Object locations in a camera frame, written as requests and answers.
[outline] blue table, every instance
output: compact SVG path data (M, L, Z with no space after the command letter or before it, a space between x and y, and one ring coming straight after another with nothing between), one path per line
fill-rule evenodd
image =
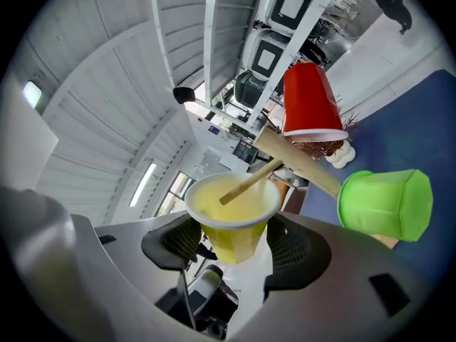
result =
M351 136L356 158L341 170L320 163L341 182L353 172L419 169L429 176L434 205L417 242L393 249L436 285L456 244L456 78L436 71L389 105L359 122ZM340 225L336 201L311 184L301 214Z

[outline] ceiling light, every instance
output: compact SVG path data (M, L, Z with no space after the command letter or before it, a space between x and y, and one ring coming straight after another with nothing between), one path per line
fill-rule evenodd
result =
M140 184L138 185L138 188L135 191L135 194L133 195L133 198L131 199L130 206L134 207L136 205L136 202L140 198L141 192L144 190L144 186L147 184L147 181L149 180L149 177L151 176L152 172L154 172L154 169L157 167L155 163L151 163L149 168L144 174L144 177L141 179Z
M27 99L28 103L30 104L30 106L32 108L35 108L38 100L40 100L40 97L41 97L40 88L37 85L35 85L34 83L32 83L31 81L29 81L24 86L24 89L22 90L22 93L26 97L26 99Z

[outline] metal rack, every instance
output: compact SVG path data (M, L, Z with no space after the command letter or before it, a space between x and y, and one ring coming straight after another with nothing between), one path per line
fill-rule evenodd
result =
M300 47L320 19L331 0L312 0L295 34L282 53L279 62L266 83L249 120L244 123L237 118L211 106L211 100L240 70L244 41L252 30L257 13L258 0L206 0L204 20L204 81L206 102L204 106L216 114L229 118L239 127L257 135L252 126L275 87L295 59Z

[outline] red cup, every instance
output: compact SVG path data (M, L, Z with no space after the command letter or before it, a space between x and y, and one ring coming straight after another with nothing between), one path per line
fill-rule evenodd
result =
M284 136L293 142L343 140L336 99L324 71L314 63L299 63L284 76Z

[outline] yellow cup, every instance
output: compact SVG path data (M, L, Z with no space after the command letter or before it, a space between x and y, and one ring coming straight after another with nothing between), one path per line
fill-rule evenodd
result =
M197 202L197 197L201 195L201 191L207 190L208 186L211 187L208 202L218 202L218 199L231 189L221 186L215 191L215 183L222 185L227 180L233 180L233 178L240 183L250 176L252 174L235 172L211 175L194 183L185 195L187 211L193 219L202 225L202 230L211 241L217 257L230 264L238 264L254 255L268 219L279 210L281 202L279 190L269 180L261 180L256 183L238 199L233 200L231 205L225 205L225 207L232 207L231 209L227 208L227 212L232 213L233 208L239 209L241 219L235 221L213 219L211 217L213 214L208 214L205 209L200 209L201 205L198 207L195 202ZM250 200L261 200L259 202L261 206L258 207L258 202L254 203Z

